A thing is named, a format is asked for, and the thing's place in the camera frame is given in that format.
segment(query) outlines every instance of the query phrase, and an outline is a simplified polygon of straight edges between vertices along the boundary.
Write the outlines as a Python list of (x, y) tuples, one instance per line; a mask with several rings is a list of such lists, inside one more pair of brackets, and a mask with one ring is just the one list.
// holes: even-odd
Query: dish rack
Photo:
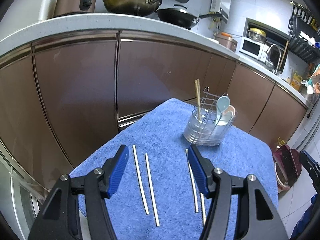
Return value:
[(320, 50), (309, 45), (308, 41), (300, 36), (300, 31), (314, 32), (315, 38), (320, 34), (320, 27), (310, 11), (302, 5), (292, 2), (292, 16), (289, 20), (289, 50), (307, 63), (320, 57)]
[(217, 109), (219, 96), (210, 94), (209, 88), (205, 88), (204, 94), (200, 111), (194, 106), (183, 135), (187, 141), (196, 145), (219, 145), (236, 119), (237, 113), (235, 110), (231, 118), (227, 110), (220, 113)]
[(293, 5), (292, 8), (292, 16), (296, 15), (297, 17), (301, 18), (305, 23), (312, 26), (312, 28), (320, 35), (320, 26), (317, 23), (316, 19), (314, 18), (313, 14), (307, 9), (304, 8), (301, 4), (298, 4), (297, 2), (291, 2)]

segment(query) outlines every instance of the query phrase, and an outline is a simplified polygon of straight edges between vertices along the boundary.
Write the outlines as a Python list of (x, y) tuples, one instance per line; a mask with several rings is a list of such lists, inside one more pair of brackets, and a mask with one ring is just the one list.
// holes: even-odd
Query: bag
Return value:
[(302, 166), (299, 161), (299, 152), (282, 145), (273, 153), (278, 188), (287, 191), (298, 180)]

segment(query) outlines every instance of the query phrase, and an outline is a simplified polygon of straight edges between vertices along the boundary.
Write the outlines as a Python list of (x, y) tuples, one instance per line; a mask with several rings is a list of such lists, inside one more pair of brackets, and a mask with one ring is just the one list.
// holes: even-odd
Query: chopsticks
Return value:
[(150, 192), (151, 192), (151, 200), (152, 200), (152, 206), (153, 206), (153, 212), (155, 214), (156, 218), (156, 226), (159, 227), (159, 218), (158, 218), (158, 211), (157, 211), (157, 206), (156, 206), (156, 200), (155, 200), (155, 195), (153, 192), (153, 186), (152, 186), (152, 180), (151, 180), (151, 172), (150, 172), (150, 166), (149, 166), (149, 159), (148, 159), (148, 154), (146, 156), (146, 164), (147, 164), (147, 172), (148, 172), (148, 180), (149, 180), (149, 186), (150, 186)]
[(204, 196), (202, 193), (200, 193), (200, 200), (201, 200), (201, 209), (202, 209), (202, 222), (203, 222), (203, 226), (204, 226), (206, 216), (205, 216)]
[(147, 205), (147, 201), (146, 201), (146, 196), (144, 195), (144, 190), (143, 190), (143, 186), (142, 186), (138, 157), (137, 157), (137, 152), (136, 152), (136, 146), (133, 145), (132, 147), (133, 147), (134, 162), (136, 163), (138, 182), (139, 182), (140, 192), (141, 192), (141, 196), (142, 196), (142, 201), (143, 201), (144, 209), (146, 210), (146, 214), (149, 215), (149, 209), (148, 209), (148, 205)]
[(197, 99), (197, 107), (198, 107), (198, 120), (201, 120), (201, 105), (200, 105), (200, 81), (199, 79), (195, 80), (195, 88), (196, 88), (196, 99)]
[(189, 160), (188, 160), (188, 149), (186, 149), (186, 155), (187, 155), (187, 162), (188, 162), (188, 167), (189, 167), (189, 173), (190, 173), (190, 177), (191, 177), (191, 185), (192, 185), (193, 196), (194, 196), (194, 199), (195, 199), (195, 210), (196, 210), (196, 213), (198, 213), (198, 212), (199, 212), (199, 209), (198, 209), (198, 198), (197, 198), (195, 180), (194, 180), (194, 178), (193, 178), (193, 172), (192, 172), (192, 169), (191, 169)]

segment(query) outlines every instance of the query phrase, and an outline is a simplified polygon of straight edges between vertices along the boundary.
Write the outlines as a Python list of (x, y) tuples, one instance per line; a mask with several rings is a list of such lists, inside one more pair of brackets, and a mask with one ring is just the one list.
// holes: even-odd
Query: kitchen shelf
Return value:
[(289, 51), (306, 63), (313, 62), (314, 59), (320, 57), (320, 50), (311, 46), (305, 38), (300, 36), (300, 32), (303, 31), (319, 42), (318, 32), (308, 24), (308, 21), (310, 21), (310, 17), (306, 13), (302, 15), (293, 14), (289, 20)]
[(312, 26), (313, 29), (318, 33), (318, 35), (320, 35), (320, 26), (316, 22), (316, 19), (314, 18), (313, 14), (297, 2), (291, 2), (291, 4), (293, 5), (292, 17), (293, 15), (296, 15), (297, 17), (301, 18), (305, 23)]

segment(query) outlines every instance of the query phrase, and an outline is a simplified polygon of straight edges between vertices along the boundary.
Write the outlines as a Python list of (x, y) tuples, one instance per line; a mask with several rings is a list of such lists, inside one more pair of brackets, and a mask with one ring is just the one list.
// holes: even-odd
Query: white stick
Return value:
[(205, 217), (204, 197), (202, 193), (200, 193), (200, 199), (201, 199), (201, 209), (202, 209), (202, 221), (204, 226), (206, 217)]
[(132, 147), (133, 147), (134, 162), (136, 163), (138, 182), (139, 182), (139, 186), (140, 186), (142, 201), (143, 201), (144, 209), (146, 210), (147, 215), (149, 215), (149, 209), (148, 209), (148, 205), (147, 205), (147, 201), (146, 201), (146, 196), (144, 195), (144, 190), (143, 190), (141, 176), (140, 176), (140, 169), (139, 169), (138, 157), (137, 157), (137, 152), (136, 152), (136, 146), (133, 145)]
[(151, 180), (151, 173), (150, 173), (148, 154), (146, 154), (145, 156), (146, 156), (147, 172), (148, 172), (148, 179), (149, 179), (149, 186), (150, 186), (150, 192), (151, 192), (151, 200), (152, 200), (153, 212), (155, 213), (156, 226), (158, 227), (158, 226), (160, 226), (160, 223), (159, 223), (159, 218), (158, 218), (158, 211), (157, 211), (157, 206), (156, 206), (155, 195), (153, 193), (153, 186), (152, 186), (152, 180)]
[(191, 177), (192, 191), (193, 191), (193, 196), (195, 199), (196, 213), (198, 213), (199, 209), (198, 209), (198, 198), (197, 198), (197, 192), (196, 192), (196, 185), (195, 185), (195, 180), (193, 178), (193, 172), (192, 172), (189, 160), (188, 160), (188, 149), (186, 149), (186, 154), (187, 154), (187, 162), (188, 162), (188, 166), (189, 166), (189, 173), (190, 173), (190, 177)]

